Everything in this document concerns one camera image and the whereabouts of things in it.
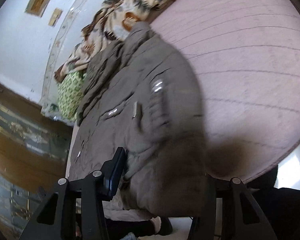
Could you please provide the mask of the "grey quilted puffer jacket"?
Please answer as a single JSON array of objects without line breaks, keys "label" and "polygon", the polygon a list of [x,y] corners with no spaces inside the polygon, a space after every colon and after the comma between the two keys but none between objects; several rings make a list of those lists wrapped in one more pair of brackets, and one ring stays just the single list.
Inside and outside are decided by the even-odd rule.
[{"label": "grey quilted puffer jacket", "polygon": [[148,23],[90,61],[77,109],[70,180],[127,152],[113,220],[198,216],[207,200],[202,95],[192,67]]}]

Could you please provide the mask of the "dark wooden glass door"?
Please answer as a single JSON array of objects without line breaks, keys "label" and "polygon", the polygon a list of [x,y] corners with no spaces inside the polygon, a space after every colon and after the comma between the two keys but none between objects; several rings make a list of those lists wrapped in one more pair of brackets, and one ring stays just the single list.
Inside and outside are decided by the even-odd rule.
[{"label": "dark wooden glass door", "polygon": [[49,191],[64,176],[72,129],[0,84],[0,231],[18,239]]}]

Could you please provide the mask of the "plastic wrapped item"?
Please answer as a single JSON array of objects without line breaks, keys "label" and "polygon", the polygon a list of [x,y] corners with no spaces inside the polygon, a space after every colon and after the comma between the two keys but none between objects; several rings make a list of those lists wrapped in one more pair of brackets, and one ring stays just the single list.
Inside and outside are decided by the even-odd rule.
[{"label": "plastic wrapped item", "polygon": [[49,99],[42,99],[40,103],[42,104],[40,111],[42,116],[53,121],[60,121],[62,119],[59,108],[55,103],[52,103]]}]

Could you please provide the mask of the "green checkered pillow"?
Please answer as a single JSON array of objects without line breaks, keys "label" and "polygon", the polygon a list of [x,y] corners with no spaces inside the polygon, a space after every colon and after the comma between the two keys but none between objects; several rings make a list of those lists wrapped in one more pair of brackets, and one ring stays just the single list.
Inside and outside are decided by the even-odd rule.
[{"label": "green checkered pillow", "polygon": [[73,72],[58,85],[58,108],[63,119],[76,121],[77,109],[83,98],[81,88],[85,77],[85,70]]}]

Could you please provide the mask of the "pink quilted bed sheet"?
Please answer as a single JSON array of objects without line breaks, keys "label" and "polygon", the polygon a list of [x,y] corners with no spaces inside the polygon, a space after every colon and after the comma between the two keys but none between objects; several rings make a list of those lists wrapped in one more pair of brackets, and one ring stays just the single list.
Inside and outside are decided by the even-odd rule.
[{"label": "pink quilted bed sheet", "polygon": [[207,176],[249,182],[300,141],[300,14],[290,0],[176,0],[150,28],[202,95]]}]

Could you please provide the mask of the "leaf pattern fleece blanket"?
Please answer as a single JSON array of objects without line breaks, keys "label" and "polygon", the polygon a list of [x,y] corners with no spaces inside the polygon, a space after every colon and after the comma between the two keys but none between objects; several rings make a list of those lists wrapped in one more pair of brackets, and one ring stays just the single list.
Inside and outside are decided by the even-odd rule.
[{"label": "leaf pattern fleece blanket", "polygon": [[58,83],[74,72],[87,68],[97,53],[111,41],[123,41],[133,25],[145,21],[149,15],[163,8],[169,0],[104,0],[92,22],[81,30],[82,41],[69,58],[54,73]]}]

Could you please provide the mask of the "small wall frame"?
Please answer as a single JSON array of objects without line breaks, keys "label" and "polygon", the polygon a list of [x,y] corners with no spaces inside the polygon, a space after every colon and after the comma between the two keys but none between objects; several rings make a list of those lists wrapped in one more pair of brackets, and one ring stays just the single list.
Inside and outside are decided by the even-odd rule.
[{"label": "small wall frame", "polygon": [[51,15],[48,25],[54,27],[57,21],[59,20],[59,18],[61,17],[62,13],[63,13],[62,9],[56,8]]}]

